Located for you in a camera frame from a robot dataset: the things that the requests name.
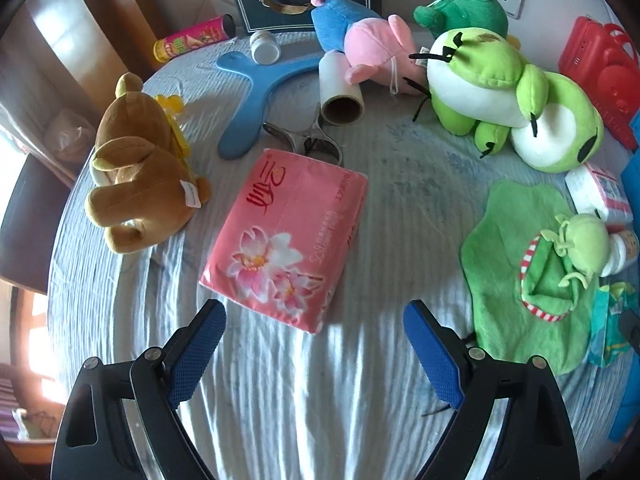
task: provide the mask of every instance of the flower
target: flower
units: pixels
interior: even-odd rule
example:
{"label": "flower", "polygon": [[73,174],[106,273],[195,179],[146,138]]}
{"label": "flower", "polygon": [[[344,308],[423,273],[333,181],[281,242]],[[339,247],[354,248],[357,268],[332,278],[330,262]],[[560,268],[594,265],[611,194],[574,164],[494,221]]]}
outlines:
{"label": "flower", "polygon": [[300,274],[295,270],[277,273],[273,277],[273,285],[276,288],[273,299],[284,310],[304,312],[306,298],[313,295],[321,282],[322,278]]}
{"label": "flower", "polygon": [[242,233],[240,252],[233,254],[227,273],[236,279],[238,292],[244,297],[253,294],[265,303],[269,299],[269,284],[274,274],[302,260],[302,254],[289,247],[291,235],[279,233],[268,238],[254,227]]}

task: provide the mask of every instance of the bed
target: bed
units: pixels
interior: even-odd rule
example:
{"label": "bed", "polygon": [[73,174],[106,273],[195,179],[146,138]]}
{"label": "bed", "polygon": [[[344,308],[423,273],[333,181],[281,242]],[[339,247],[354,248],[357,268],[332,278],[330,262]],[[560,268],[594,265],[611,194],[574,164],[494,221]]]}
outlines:
{"label": "bed", "polygon": [[[284,34],[284,57],[319,50],[313,34]],[[145,84],[151,95],[180,94],[190,163],[209,178],[213,199],[169,241],[141,253],[110,253],[84,215],[92,186],[82,170],[63,213],[49,282],[48,327],[60,380],[69,390],[82,362],[130,360],[162,345],[216,294],[200,286],[205,259],[236,193],[263,148],[221,160],[217,141],[247,81],[214,67],[224,52],[248,53],[248,40],[228,41],[172,60]],[[472,332],[470,295],[458,259],[498,179],[545,182],[567,199],[563,177],[532,170],[508,147],[479,160],[468,137],[448,134],[432,111],[412,123],[420,98],[362,86],[363,118],[327,128],[343,146],[345,167],[369,177],[358,236],[350,249],[324,330],[316,336],[225,303],[225,335],[196,393],[179,409],[198,451],[217,478],[413,478],[451,412],[423,373],[402,328],[402,308],[422,299],[442,325]],[[268,120],[307,126],[318,95],[310,73],[271,97]],[[619,174],[628,153],[609,134],[596,162]],[[636,267],[626,279],[637,282]],[[574,429],[583,476],[599,467],[631,366],[631,352],[606,369],[583,363],[558,378]],[[469,479],[481,478],[497,439],[505,403],[497,402]],[[137,443],[139,424],[130,425]],[[153,478],[152,460],[140,444]]]}

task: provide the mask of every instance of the cardboard tube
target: cardboard tube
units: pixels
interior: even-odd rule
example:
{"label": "cardboard tube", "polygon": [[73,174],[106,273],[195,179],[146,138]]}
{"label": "cardboard tube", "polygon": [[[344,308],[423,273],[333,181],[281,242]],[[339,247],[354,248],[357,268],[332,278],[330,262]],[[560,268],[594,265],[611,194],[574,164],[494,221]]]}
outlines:
{"label": "cardboard tube", "polygon": [[344,79],[348,69],[347,57],[337,50],[324,54],[318,66],[320,113],[337,126],[353,124],[364,111],[360,85],[350,85]]}

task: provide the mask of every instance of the teal plastic package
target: teal plastic package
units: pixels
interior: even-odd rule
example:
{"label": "teal plastic package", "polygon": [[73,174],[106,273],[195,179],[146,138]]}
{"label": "teal plastic package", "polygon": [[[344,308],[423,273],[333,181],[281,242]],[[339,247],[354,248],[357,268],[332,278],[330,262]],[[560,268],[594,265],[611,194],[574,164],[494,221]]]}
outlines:
{"label": "teal plastic package", "polygon": [[629,342],[618,330],[618,319],[625,310],[637,306],[638,294],[628,283],[604,285],[596,291],[589,344],[591,364],[605,368],[617,355],[629,350]]}

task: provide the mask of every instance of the screw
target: screw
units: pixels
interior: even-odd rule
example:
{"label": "screw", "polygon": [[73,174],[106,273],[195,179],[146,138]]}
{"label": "screw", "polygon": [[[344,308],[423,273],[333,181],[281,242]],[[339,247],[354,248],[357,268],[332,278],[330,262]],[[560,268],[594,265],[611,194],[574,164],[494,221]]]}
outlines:
{"label": "screw", "polygon": [[97,367],[99,362],[100,362],[100,359],[98,359],[97,357],[89,357],[82,364],[82,366],[84,367],[85,370],[93,370],[95,367]]}
{"label": "screw", "polygon": [[486,352],[481,348],[474,346],[469,349],[469,357],[475,359],[476,361],[482,361],[486,357]]}
{"label": "screw", "polygon": [[546,359],[540,357],[539,355],[533,356],[531,362],[536,368],[540,368],[541,370],[544,370],[546,368]]}
{"label": "screw", "polygon": [[155,361],[162,355],[162,350],[157,346],[154,346],[145,352],[145,359],[147,361]]}

